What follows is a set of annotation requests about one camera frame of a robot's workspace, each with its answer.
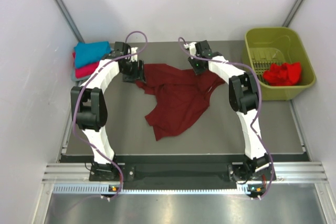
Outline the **dark red t shirt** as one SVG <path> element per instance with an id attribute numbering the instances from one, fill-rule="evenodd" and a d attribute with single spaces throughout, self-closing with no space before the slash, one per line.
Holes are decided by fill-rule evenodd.
<path id="1" fill-rule="evenodd" d="M 144 65 L 145 82 L 136 85 L 156 98 L 155 108 L 145 116 L 155 140 L 178 136 L 188 130 L 208 109 L 214 90 L 225 83 L 208 70 L 196 75 L 163 63 Z"/>

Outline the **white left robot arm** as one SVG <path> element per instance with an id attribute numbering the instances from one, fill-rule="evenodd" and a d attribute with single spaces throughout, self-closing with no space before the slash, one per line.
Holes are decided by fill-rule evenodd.
<path id="1" fill-rule="evenodd" d="M 106 132 L 108 110 L 104 93 L 120 73 L 127 82 L 144 80 L 144 62 L 138 59 L 138 52 L 138 47 L 116 42 L 113 50 L 100 60 L 91 77 L 70 91 L 72 127 L 82 130 L 83 141 L 94 154 L 89 175 L 92 182 L 123 180 Z"/>

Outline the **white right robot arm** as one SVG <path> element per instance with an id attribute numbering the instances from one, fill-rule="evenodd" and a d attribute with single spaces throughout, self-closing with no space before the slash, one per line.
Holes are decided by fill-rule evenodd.
<path id="1" fill-rule="evenodd" d="M 212 51 L 206 40 L 189 44 L 184 42 L 183 48 L 196 74 L 209 70 L 228 84 L 229 104 L 242 126 L 246 156 L 241 167 L 233 167 L 230 171 L 233 180 L 244 184 L 251 179 L 258 179 L 271 161 L 261 140 L 258 121 L 260 85 L 255 73 L 239 69 L 241 63 L 230 62 L 219 52 Z"/>

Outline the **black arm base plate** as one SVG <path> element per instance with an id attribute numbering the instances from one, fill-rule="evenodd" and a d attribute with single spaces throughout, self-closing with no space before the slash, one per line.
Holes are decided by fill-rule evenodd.
<path id="1" fill-rule="evenodd" d="M 243 163 L 158 163 L 120 165 L 124 182 L 138 182 L 147 178 L 172 179 L 182 178 L 215 179 L 223 182 L 267 181 L 271 177 L 271 168 L 252 173 Z"/>

